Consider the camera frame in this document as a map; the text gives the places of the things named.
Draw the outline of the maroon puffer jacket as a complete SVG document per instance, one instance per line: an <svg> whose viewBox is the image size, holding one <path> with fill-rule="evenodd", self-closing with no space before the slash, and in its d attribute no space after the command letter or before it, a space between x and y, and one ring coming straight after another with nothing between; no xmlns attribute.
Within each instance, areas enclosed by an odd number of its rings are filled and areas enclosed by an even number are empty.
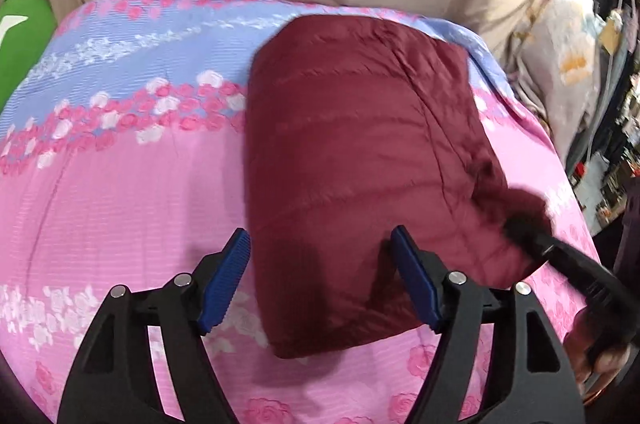
<svg viewBox="0 0 640 424"><path fill-rule="evenodd" d="M469 62L460 45L359 16L296 18L255 55L246 216L276 356L418 325L386 249L397 226L480 285L507 288L534 271L503 227L521 218L549 229L546 203L506 180Z"/></svg>

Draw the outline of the pink floral bed sheet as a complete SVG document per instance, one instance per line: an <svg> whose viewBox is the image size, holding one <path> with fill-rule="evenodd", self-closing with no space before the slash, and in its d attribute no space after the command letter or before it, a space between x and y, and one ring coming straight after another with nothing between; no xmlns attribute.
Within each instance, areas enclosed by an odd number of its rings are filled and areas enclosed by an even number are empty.
<svg viewBox="0 0 640 424"><path fill-rule="evenodd" d="M472 31L386 8L94 0L61 22L1 114L1 352L52 422L110 288L161 287L244 225L250 61L307 14L385 18L461 42L510 185L544 195L554 233L598 259L551 141ZM254 290L250 264L226 319L204 340L241 423L405 421L438 336L422 326L341 354L281 360Z"/></svg>

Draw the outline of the cluttered shelf items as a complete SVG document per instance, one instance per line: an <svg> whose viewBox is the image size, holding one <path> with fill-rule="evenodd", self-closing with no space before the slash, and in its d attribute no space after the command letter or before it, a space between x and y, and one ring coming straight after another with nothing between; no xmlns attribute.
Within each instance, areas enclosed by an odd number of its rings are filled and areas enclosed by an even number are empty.
<svg viewBox="0 0 640 424"><path fill-rule="evenodd" d="M612 20L622 31L612 52L608 52L602 42L597 43L598 69L594 73L594 86L598 90L594 96L594 110L570 145L565 171L572 177L579 166L585 168L585 176L576 181L574 190L588 229L596 235L604 227L599 219L599 209L605 201L601 188L605 173L614 161L608 147L622 136L616 121L631 88L639 16L637 0L593 0L592 10L598 27L602 28Z"/></svg>

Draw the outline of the floral grey fabric pile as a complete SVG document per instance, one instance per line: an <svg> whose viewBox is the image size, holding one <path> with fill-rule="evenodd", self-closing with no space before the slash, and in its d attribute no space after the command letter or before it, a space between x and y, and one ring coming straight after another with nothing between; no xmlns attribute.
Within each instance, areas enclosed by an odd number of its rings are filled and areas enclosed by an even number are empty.
<svg viewBox="0 0 640 424"><path fill-rule="evenodd" d="M611 98L593 0L531 0L501 59L518 100L541 122L565 171L585 157Z"/></svg>

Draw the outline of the green pillow white stripe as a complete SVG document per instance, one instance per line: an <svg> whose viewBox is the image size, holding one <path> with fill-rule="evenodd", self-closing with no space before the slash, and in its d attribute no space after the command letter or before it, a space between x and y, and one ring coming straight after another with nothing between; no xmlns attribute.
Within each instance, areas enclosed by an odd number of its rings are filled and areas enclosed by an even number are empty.
<svg viewBox="0 0 640 424"><path fill-rule="evenodd" d="M38 62L57 26L47 0L4 0L1 3L1 108Z"/></svg>

